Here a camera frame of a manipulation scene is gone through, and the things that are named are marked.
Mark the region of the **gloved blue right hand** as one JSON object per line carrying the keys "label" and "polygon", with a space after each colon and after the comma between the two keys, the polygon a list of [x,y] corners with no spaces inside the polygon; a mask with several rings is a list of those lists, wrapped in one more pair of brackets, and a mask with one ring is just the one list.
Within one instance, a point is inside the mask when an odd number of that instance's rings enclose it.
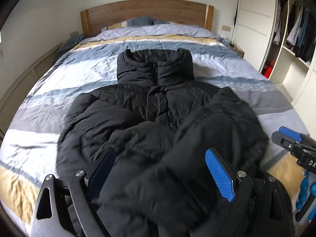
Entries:
{"label": "gloved blue right hand", "polygon": [[295,220],[299,225],[310,222],[315,217],[315,174],[305,171],[296,201]]}

